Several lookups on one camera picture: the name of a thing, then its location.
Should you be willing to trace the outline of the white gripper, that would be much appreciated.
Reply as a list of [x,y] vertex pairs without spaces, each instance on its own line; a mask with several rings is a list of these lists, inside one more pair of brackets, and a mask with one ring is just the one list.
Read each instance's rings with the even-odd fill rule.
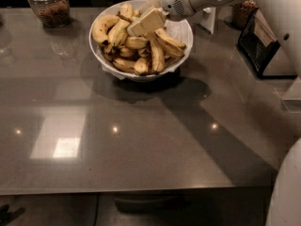
[[139,8],[140,18],[127,28],[131,36],[141,36],[162,28],[167,18],[171,21],[181,21],[195,15],[204,8],[214,6],[217,0],[143,0]]

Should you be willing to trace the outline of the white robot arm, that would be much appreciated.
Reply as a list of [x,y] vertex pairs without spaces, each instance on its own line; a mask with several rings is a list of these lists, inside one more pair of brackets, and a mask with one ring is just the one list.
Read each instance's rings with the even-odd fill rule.
[[[141,17],[128,32],[142,35],[179,21],[200,10],[223,7],[239,0],[150,0],[141,8]],[[301,75],[301,0],[254,0],[274,31],[292,65]],[[301,139],[287,152],[279,169],[265,226],[301,226]]]

